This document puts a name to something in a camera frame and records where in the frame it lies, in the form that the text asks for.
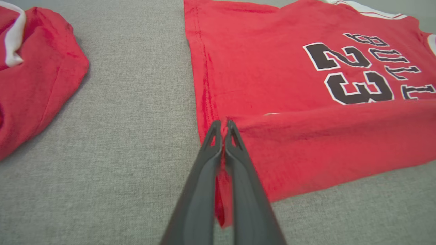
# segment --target white trim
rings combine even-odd
[[[428,41],[430,49],[432,50],[433,54],[436,55],[436,35],[430,35]]]
[[[375,10],[373,8],[364,6],[360,3],[356,3],[353,1],[346,1],[346,0],[327,0],[328,3],[331,4],[346,4],[348,6],[351,6],[355,10],[359,11],[362,15],[368,16],[368,17],[375,17],[375,18],[381,18],[385,20],[400,20],[407,17],[407,15],[404,14],[389,14],[385,13],[379,10]]]
[[[6,37],[4,38],[4,45],[6,48],[5,63],[9,67],[13,67],[23,62],[23,59],[17,54],[17,50],[20,49],[21,44],[23,43],[23,32],[24,25],[26,24],[26,14],[24,10],[7,2],[0,1],[0,7],[4,7],[20,13],[20,16],[15,20],[15,23],[6,33]]]

